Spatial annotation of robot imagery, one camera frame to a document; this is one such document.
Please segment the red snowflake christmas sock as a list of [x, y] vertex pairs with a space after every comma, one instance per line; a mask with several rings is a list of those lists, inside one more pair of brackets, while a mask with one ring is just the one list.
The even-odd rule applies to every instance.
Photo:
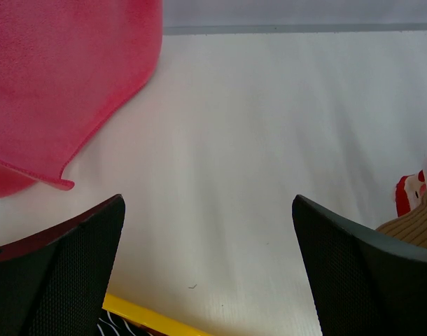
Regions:
[[416, 174], [402, 176], [395, 186], [394, 201], [398, 217], [418, 207], [426, 191], [426, 180], [421, 170]]

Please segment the tan ribbed sock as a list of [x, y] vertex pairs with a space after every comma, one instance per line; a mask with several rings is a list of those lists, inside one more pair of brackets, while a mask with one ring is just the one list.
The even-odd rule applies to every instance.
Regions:
[[376, 231], [427, 249], [427, 190], [420, 205], [405, 215], [379, 226]]

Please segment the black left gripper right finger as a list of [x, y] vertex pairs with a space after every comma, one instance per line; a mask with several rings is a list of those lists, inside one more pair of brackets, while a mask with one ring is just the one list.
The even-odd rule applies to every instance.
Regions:
[[427, 335], [427, 249], [302, 195], [292, 217], [323, 335]]

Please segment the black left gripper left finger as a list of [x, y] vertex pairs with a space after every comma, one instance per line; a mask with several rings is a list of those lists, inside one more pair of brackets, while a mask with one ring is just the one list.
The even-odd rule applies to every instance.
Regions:
[[0, 335], [94, 335], [124, 219], [114, 195], [0, 246]]

